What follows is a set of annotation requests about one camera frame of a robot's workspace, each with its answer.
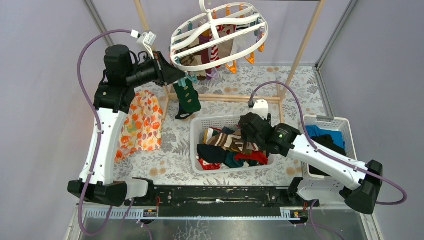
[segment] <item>red cloth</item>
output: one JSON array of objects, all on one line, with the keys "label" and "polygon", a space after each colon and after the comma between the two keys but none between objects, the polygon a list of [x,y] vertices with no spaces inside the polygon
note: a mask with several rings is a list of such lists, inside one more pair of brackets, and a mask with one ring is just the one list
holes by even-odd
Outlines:
[{"label": "red cloth", "polygon": [[203,170],[218,170],[221,168],[221,165],[219,163],[208,163],[205,160],[199,158],[198,159],[199,163],[201,164],[201,167],[203,168]]},{"label": "red cloth", "polygon": [[260,151],[253,151],[251,155],[245,155],[243,153],[238,153],[235,155],[235,160],[254,160],[263,165],[268,165],[268,158]]}]

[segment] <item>white basket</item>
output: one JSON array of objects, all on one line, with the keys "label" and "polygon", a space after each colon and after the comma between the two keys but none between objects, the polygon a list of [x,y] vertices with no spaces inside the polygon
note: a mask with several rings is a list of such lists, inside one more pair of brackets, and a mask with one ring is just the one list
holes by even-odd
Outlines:
[{"label": "white basket", "polygon": [[[344,141],[344,151],[346,157],[350,159],[357,159],[357,153],[355,151],[354,139],[352,137],[351,124],[349,120],[342,117],[330,117],[330,116],[316,116],[316,115],[303,115],[306,126],[315,125],[322,130],[339,131]],[[330,179],[329,176],[322,176],[312,174],[309,171],[309,164],[302,162],[302,172],[304,178],[316,178],[316,179]]]},{"label": "white basket", "polygon": [[275,161],[275,157],[270,155],[268,157],[268,165],[218,169],[218,170],[203,170],[202,165],[196,159],[196,156],[198,155],[197,145],[203,143],[206,129],[211,127],[217,128],[217,129],[222,129],[223,127],[227,127],[235,131],[238,129],[236,125],[239,124],[239,121],[240,121],[240,115],[196,117],[191,121],[190,158],[191,158],[191,166],[193,167],[193,170],[196,173],[198,174],[233,173],[233,172],[270,169],[276,165],[277,162]]}]

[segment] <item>orange clothespin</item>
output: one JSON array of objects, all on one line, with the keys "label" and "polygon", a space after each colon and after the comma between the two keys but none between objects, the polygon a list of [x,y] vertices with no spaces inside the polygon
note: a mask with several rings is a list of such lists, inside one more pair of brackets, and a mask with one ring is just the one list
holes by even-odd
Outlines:
[{"label": "orange clothespin", "polygon": [[240,4],[240,11],[241,11],[241,10],[243,10],[243,5],[244,5],[243,3],[242,3],[242,4]]},{"label": "orange clothespin", "polygon": [[247,56],[244,57],[246,59],[246,61],[248,61],[250,64],[255,64],[255,52],[252,52],[250,54],[250,57],[248,58]]},{"label": "orange clothespin", "polygon": [[258,48],[259,52],[263,53],[265,48],[265,42]]},{"label": "orange clothespin", "polygon": [[233,74],[237,73],[236,60],[232,61],[232,66],[229,66],[228,63],[226,63],[225,66]]}]

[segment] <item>brown striped cloth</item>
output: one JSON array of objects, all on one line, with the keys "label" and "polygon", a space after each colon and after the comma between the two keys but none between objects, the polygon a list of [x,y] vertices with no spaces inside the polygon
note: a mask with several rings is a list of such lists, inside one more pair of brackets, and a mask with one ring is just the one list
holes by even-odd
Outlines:
[{"label": "brown striped cloth", "polygon": [[231,135],[220,133],[207,141],[207,144],[212,146],[219,146],[227,151],[246,155],[252,154],[252,151],[259,151],[259,147],[256,144],[245,142],[242,139],[241,130],[238,130]]}]

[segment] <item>orange floral cloth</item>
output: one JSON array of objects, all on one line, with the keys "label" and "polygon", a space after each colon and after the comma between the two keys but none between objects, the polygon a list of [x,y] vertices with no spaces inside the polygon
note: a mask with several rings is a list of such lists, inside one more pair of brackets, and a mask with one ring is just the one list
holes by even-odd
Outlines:
[{"label": "orange floral cloth", "polygon": [[137,151],[161,148],[162,113],[158,98],[153,93],[144,90],[135,94],[121,129],[116,163]]}]

